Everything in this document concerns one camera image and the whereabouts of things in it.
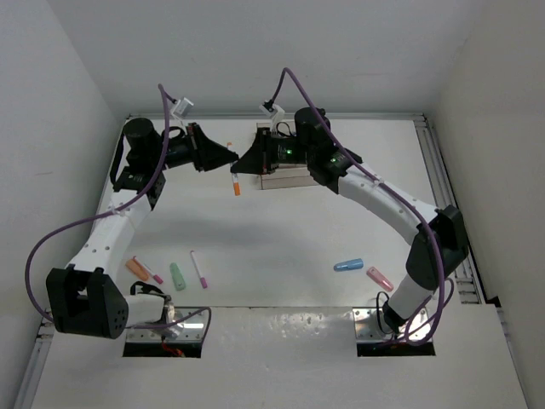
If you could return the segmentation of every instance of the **white wall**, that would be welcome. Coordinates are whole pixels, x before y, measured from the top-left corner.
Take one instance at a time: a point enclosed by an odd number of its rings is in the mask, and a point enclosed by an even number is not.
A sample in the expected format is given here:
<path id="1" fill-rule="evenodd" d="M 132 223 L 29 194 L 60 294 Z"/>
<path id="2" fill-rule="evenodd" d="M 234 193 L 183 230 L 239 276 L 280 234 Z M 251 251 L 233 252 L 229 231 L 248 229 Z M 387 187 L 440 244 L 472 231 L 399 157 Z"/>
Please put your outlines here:
<path id="1" fill-rule="evenodd" d="M 60 224 L 95 212 L 119 122 L 45 0 L 0 2 L 0 408 L 11 407 L 39 323 L 25 293 L 30 249 Z M 62 267 L 88 228 L 57 236 L 33 263 Z"/>
<path id="2" fill-rule="evenodd" d="M 258 112 L 282 67 L 330 112 L 421 112 L 485 0 L 49 0 L 116 112 Z M 281 104 L 303 101 L 288 84 Z"/>
<path id="3" fill-rule="evenodd" d="M 541 0 L 490 2 L 436 118 L 479 270 L 500 297 L 535 408 L 545 405 L 544 16 Z"/>

